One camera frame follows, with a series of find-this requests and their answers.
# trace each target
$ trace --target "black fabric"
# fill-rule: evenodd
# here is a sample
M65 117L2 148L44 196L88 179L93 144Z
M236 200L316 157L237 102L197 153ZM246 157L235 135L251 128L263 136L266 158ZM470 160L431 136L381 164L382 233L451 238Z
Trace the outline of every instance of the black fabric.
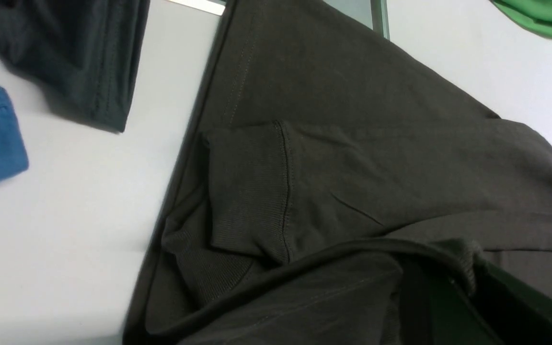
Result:
M149 0L0 0L0 56L77 107L81 122L124 131Z
M427 293L435 344L504 345L502 339L472 306L469 294L462 291L458 284L454 284L451 277L428 262L423 265L423 273L428 282ZM484 289L485 286L479 284L477 293Z
M552 253L550 145L320 0L227 2L178 162L127 344L398 344L390 254L431 260L467 296L483 250ZM393 274L368 302L374 328L307 304L306 279L318 295L354 284L329 280L347 260ZM346 322L308 323L318 310Z
M552 344L552 300L493 265L478 279L473 302L506 343Z
M434 332L429 302L429 282L421 265L403 258L400 260L403 278L399 300L401 334L406 345L433 345Z

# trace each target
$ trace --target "ribbed cuff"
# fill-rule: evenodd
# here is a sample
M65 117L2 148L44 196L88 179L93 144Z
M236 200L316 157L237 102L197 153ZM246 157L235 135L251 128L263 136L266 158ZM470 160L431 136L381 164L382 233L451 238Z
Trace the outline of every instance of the ribbed cuff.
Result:
M210 149L211 244L286 264L289 172L282 127L215 129L205 138Z

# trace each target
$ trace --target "green fabric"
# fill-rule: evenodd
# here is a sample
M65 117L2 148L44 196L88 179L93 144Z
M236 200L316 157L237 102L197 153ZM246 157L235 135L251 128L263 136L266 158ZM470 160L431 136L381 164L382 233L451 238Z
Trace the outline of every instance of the green fabric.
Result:
M552 0L493 0L493 3L523 28L552 38Z

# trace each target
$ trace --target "seam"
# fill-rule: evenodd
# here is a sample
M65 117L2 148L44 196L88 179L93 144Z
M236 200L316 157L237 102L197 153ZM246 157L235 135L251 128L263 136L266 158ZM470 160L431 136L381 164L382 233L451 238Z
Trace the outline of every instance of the seam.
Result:
M248 279L248 273L250 272L250 269L256 264L257 264L257 261L255 260L253 260L252 262L250 262L250 264L248 264L248 267L244 270L244 273L242 273L234 283L234 288Z
M114 18L116 19L116 23L115 23L115 28L118 28L120 27L120 24L121 24L121 21L122 21L122 16L121 16L121 7L123 6L122 0L119 0L116 2L116 5L114 7ZM107 39L111 39L111 32L112 32L112 26L109 26L107 29L107 33L105 35L105 37ZM114 45L112 46L112 52L114 52L115 56L118 56L118 52L116 51L118 49L118 37L114 38ZM110 119L111 116L110 116L110 96L112 94L112 78L114 77L114 73L112 73L112 61L109 61L109 64L107 66L108 68L108 74L109 74L109 78L108 78L108 91L107 91L107 94L106 94L106 97L105 97L105 114L104 114L104 117L107 118L107 119Z
M348 284L346 286L343 286L341 288L337 288L337 289L334 289L334 290L329 290L329 291L326 291L326 292L323 292L323 293L320 293L318 295L315 295L314 297L311 297L310 299L308 299L308 303L306 304L303 304L303 305L297 305L297 306L293 306L291 308L288 308L287 310L283 310L280 314L278 315L275 315L275 316L265 316L261 319L259 319L259 321L255 322L254 324L250 325L248 328L248 331L245 332L245 334L240 334L238 336L235 336L234 338L230 338L230 339L227 339L225 340L222 345L227 345L228 343L236 340L236 339L239 339L240 337L244 336L244 335L248 335L248 334L251 334L251 332L254 332L256 331L256 329L261 326L263 323L265 323L265 321L273 321L275 319L278 319L282 316L285 316L287 314L290 314L292 312L299 312L299 311L302 311L302 310L305 310L317 303L320 303L322 301L326 301L328 299L333 299L333 297L337 297L339 295L342 295L342 293L346 293L346 292L349 292L355 288L357 288L358 286L361 286L361 285L365 285L365 284L369 284L371 282L375 282L379 279L382 279L383 277L387 276L387 275L391 275L392 272L388 272L388 273L383 273L382 275L379 275L377 277L373 277L373 278L368 278L368 279L362 279L362 280L359 280L357 282L354 282L354 283L351 283L351 284Z
M255 7L255 11L253 13L253 21L254 21L255 15L257 14L257 11L259 11L258 8L261 8L261 10L263 11L263 8L265 8L265 6L267 6L266 0L263 0L263 2L259 6ZM262 27L263 27L263 17L259 17L258 21L257 21L257 26L254 30L253 45L250 47L250 52L248 53L248 59L246 61L246 68L244 69L244 73L242 75L242 81L241 81L240 88L238 89L238 95L236 97L236 102L235 102L234 109L231 112L230 126L231 126L231 124L233 124L234 117L236 116L237 107L240 103L240 98L242 96L241 93L244 90L244 85L246 84L246 78L248 76L248 70L250 68L250 63L251 63L251 61L253 59L253 56L254 56L254 46L257 44L257 36L259 35L259 32L261 31Z
M541 249L534 249L534 248L512 248L512 249L484 249L484 252L489 253L504 253L504 252L528 252L528 253L552 253L551 248L541 248Z
M224 120L225 115L227 114L227 111L230 108L231 99L234 95L234 90L236 89L236 84L237 84L237 81L239 79L240 70L242 68L243 57L244 57L244 55L246 53L246 50L248 48L248 42L250 41L252 28L253 28L253 24L254 24L254 18L256 17L257 11L258 11L258 9L257 9L257 7L255 7L255 9L253 11L253 15L250 18L250 25L248 26L248 32L247 32L247 35L246 35L246 40L244 41L244 46L241 49L242 51L241 51L240 57L239 57L240 61L238 62L238 65L237 65L237 68L236 68L236 76L234 76L233 83L231 84L230 95L227 97L227 103L225 104L225 110L223 112L222 120Z
M94 100L94 113L93 114L89 114L90 115L90 118L92 118L92 120L97 120L99 118L99 112L101 110L101 107L102 107L102 95L103 95L103 92L101 90L101 85L103 84L102 83L102 78L103 78L103 73L104 73L104 68L105 68L105 47L107 46L107 39L108 39L108 30L109 30L109 26L108 26L108 21L110 20L110 12L107 10L107 7L108 7L108 0L106 0L106 4L105 4L105 7L106 7L106 11L105 11L105 17L103 18L104 20L104 28L103 28L103 34L104 34L104 38L103 38L103 43L101 44L101 49L100 49L100 53L99 53L99 66L98 66L98 70L97 70L97 73L96 73L96 78L97 78L97 88L95 90L95 100Z
M285 197L285 205L282 215L281 236L282 241L285 244L285 251L287 252L287 263L291 262L291 248L289 247L287 227L289 226L289 210L291 209L291 195L293 194L293 167L291 164L291 146L288 142L288 134L285 131L284 124L280 121L276 122L276 128L280 129L280 135L282 137L282 152L285 155L285 180L287 182L287 196Z

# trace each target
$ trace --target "white surface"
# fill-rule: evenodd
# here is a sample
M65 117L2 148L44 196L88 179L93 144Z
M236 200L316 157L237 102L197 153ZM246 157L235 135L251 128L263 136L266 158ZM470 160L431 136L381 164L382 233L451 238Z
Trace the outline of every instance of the white surface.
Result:
M122 135L51 114L0 62L30 161L0 183L0 345L120 343L218 21L152 1Z
M178 4L193 7L194 9L206 11L215 15L222 15L225 11L225 5L211 1L211 0L170 0L171 2L176 2Z
M552 41L489 0L387 0L391 40L502 118L552 144Z

